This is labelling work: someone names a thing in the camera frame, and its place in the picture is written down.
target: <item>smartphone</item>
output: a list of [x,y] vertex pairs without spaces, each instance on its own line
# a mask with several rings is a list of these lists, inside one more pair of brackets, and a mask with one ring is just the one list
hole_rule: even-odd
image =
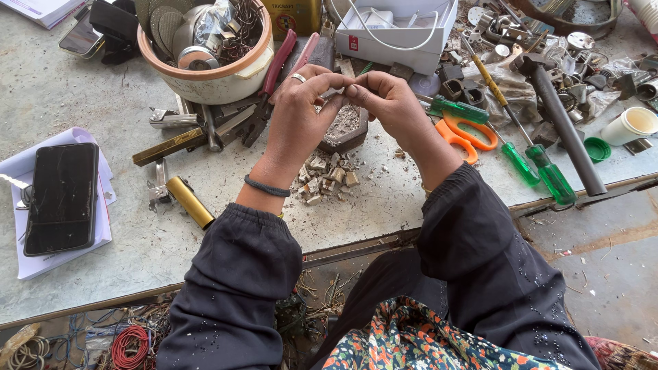
[[25,256],[93,245],[98,155],[94,143],[37,149]]
[[59,48],[84,59],[91,58],[105,43],[105,37],[89,23],[89,7],[76,15],[78,23],[59,42]]

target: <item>screwdriver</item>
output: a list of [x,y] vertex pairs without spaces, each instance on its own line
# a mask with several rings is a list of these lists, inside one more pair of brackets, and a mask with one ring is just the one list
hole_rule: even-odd
[[523,177],[523,180],[526,182],[526,184],[530,186],[539,184],[542,180],[539,178],[534,169],[532,169],[532,167],[528,164],[526,159],[517,152],[514,144],[511,142],[506,142],[505,139],[500,136],[498,131],[496,131],[494,126],[489,123],[489,121],[485,122],[485,125],[490,128],[491,131],[493,131],[494,134],[498,137],[498,140],[503,143],[503,146],[501,146],[503,153],[509,158],[514,167],[516,167],[517,171],[521,173],[521,176]]
[[560,169],[557,168],[557,166],[551,162],[551,159],[548,157],[548,155],[546,155],[546,149],[544,148],[544,146],[542,144],[532,143],[532,140],[526,133],[526,130],[523,129],[523,126],[521,126],[519,119],[514,114],[507,100],[503,96],[503,93],[498,88],[498,85],[496,85],[496,83],[492,80],[492,77],[489,74],[489,72],[487,72],[487,68],[484,66],[484,64],[482,64],[482,61],[480,60],[478,55],[473,51],[473,48],[470,46],[468,40],[464,37],[464,35],[462,34],[459,35],[461,36],[462,43],[466,46],[466,49],[468,50],[471,59],[478,67],[480,74],[484,78],[484,84],[489,86],[489,89],[491,89],[493,95],[496,97],[496,99],[498,99],[500,105],[503,107],[503,109],[505,109],[505,111],[509,115],[509,118],[512,120],[514,125],[519,129],[521,135],[526,140],[526,143],[528,143],[528,149],[526,149],[525,153],[528,156],[528,158],[530,158],[537,166],[539,176],[542,178],[544,184],[546,184],[548,190],[551,192],[553,197],[555,197],[555,201],[559,205],[568,205],[574,203],[578,199],[578,196],[571,188],[571,185],[569,185],[564,175],[562,175]]
[[484,124],[489,119],[489,112],[461,101],[450,101],[442,95],[437,95],[432,99],[431,97],[420,95],[419,93],[414,94],[418,99],[430,104],[426,109],[429,115],[443,116],[441,112],[447,111],[455,117],[466,119],[477,124]]

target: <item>hammer head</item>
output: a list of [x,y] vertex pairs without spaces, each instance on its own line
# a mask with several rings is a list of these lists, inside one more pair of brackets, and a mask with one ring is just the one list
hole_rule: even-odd
[[543,68],[544,70],[551,70],[557,67],[557,63],[542,57],[537,53],[521,53],[512,63],[509,63],[509,69],[518,71],[524,76],[537,69]]

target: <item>white box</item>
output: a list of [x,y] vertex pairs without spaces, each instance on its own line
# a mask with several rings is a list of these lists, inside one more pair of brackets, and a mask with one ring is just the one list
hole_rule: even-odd
[[[457,17],[457,0],[356,0],[354,5],[360,7],[373,7],[378,11],[391,11],[396,18],[411,17],[416,11],[419,14],[437,11],[439,19],[436,23],[434,35],[423,47],[401,51],[391,49],[374,41],[365,29],[348,29],[352,17],[356,12],[350,7],[344,16],[345,24],[336,28],[336,49],[342,55],[393,65],[398,62],[413,68],[417,73],[433,74],[447,42],[452,26]],[[370,30],[372,34],[384,43],[397,47],[415,47],[424,42],[432,31],[434,17],[428,16],[418,22],[429,22],[426,28],[382,28]]]

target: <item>hand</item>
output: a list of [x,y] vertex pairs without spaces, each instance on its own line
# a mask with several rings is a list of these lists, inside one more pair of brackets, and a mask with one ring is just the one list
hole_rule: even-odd
[[[272,100],[274,111],[265,154],[249,173],[250,179],[281,189],[290,187],[338,111],[349,102],[343,95],[336,95],[317,113],[314,104],[324,103],[318,95],[329,88],[339,90],[355,82],[353,78],[316,65],[306,65],[297,73],[304,76],[306,82],[302,84],[288,77],[277,89]],[[236,203],[279,214],[284,199],[245,184]]]
[[352,103],[368,110],[370,121],[378,118],[384,130],[405,151],[410,151],[423,136],[438,135],[402,78],[380,71],[368,72],[357,77],[356,84],[349,86],[345,94]]
[[385,72],[368,72],[357,77],[356,84],[345,89],[345,95],[352,103],[367,109],[371,121],[378,118],[384,130],[409,152],[426,189],[433,190],[463,163],[436,131],[402,78]]

